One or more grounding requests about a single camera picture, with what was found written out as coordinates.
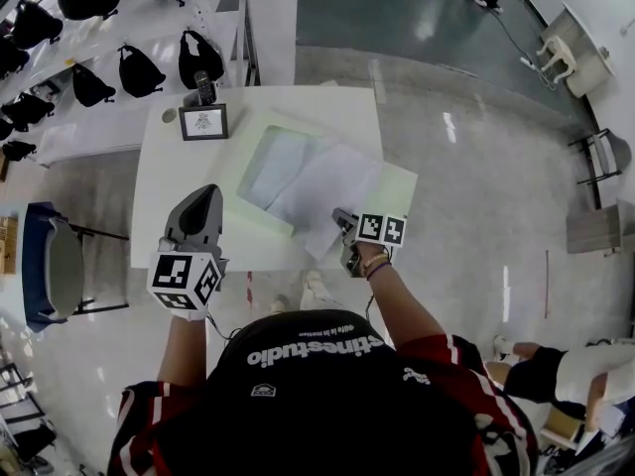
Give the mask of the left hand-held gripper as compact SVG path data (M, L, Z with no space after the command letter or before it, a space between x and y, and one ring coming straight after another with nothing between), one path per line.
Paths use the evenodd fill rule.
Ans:
M223 196L215 184L195 190L171 211L147 276L148 292L171 315L207 318L228 263L218 245L222 227Z

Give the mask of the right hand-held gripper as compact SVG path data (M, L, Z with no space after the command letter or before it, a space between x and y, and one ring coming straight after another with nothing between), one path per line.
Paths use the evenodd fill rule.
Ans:
M396 249L403 247L407 220L390 214L362 213L355 215L336 208L332 219L340 229L342 254L340 264L352 278L361 278L367 271L358 244L376 244L389 262Z

